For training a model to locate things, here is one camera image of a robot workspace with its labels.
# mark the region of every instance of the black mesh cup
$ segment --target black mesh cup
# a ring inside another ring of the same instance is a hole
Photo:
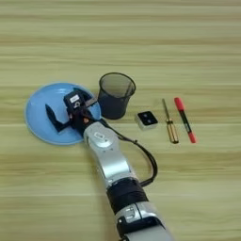
[[[102,76],[98,96],[102,116],[111,120],[123,117],[135,91],[135,82],[123,73],[110,72]]]

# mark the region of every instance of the blue plate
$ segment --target blue plate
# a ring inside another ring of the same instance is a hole
[[[73,88],[80,88],[89,96],[94,97],[86,88],[68,83],[55,83],[40,88],[29,98],[24,111],[25,122],[35,136],[55,145],[72,145],[83,141],[83,138],[71,127],[58,133],[49,121],[45,110],[45,104],[48,104],[55,111],[56,118],[61,122],[66,122],[69,118],[63,97],[72,92]],[[98,103],[91,106],[89,110],[95,119],[101,118],[101,108]]]

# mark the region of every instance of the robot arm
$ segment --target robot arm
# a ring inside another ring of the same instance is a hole
[[[75,88],[64,97],[64,103],[70,118],[68,122],[58,121],[48,104],[45,106],[47,116],[58,132],[71,126],[84,137],[104,182],[121,241],[173,241],[129,161],[121,153],[116,133],[91,117],[88,107],[95,101]]]
[[[84,139],[104,182],[121,240],[173,241],[129,161],[121,153],[117,135],[94,122],[85,130]]]

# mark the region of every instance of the black cable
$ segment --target black cable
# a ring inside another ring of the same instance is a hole
[[[109,124],[108,124],[104,119],[100,119],[99,122],[100,122],[101,124],[103,124],[105,127],[109,128],[109,129],[111,129],[113,132],[115,132],[120,140],[122,140],[122,141],[128,141],[128,142],[131,142],[131,143],[137,145],[137,146],[147,155],[147,157],[149,158],[149,160],[150,160],[150,162],[151,162],[152,168],[153,168],[153,175],[152,175],[151,178],[149,178],[149,179],[141,182],[140,184],[141,184],[141,186],[146,186],[146,185],[151,184],[151,183],[154,181],[154,179],[155,179],[155,177],[156,177],[156,175],[157,175],[157,173],[158,173],[158,166],[157,166],[157,164],[156,164],[156,161],[155,161],[153,155],[152,155],[147,149],[145,149],[142,145],[140,145],[140,144],[137,142],[137,140],[132,140],[131,138],[125,137],[123,134],[119,133],[119,132],[116,131],[114,128],[112,128],[111,126],[109,126]]]

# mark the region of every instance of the red marker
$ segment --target red marker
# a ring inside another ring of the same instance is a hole
[[[183,119],[184,125],[185,125],[185,129],[189,135],[189,138],[191,140],[192,143],[197,143],[197,139],[195,138],[195,135],[192,132],[192,129],[190,127],[190,124],[187,120],[187,117],[185,115],[185,106],[184,103],[182,102],[182,100],[180,98],[175,98],[174,99],[177,109],[179,110],[179,113]]]

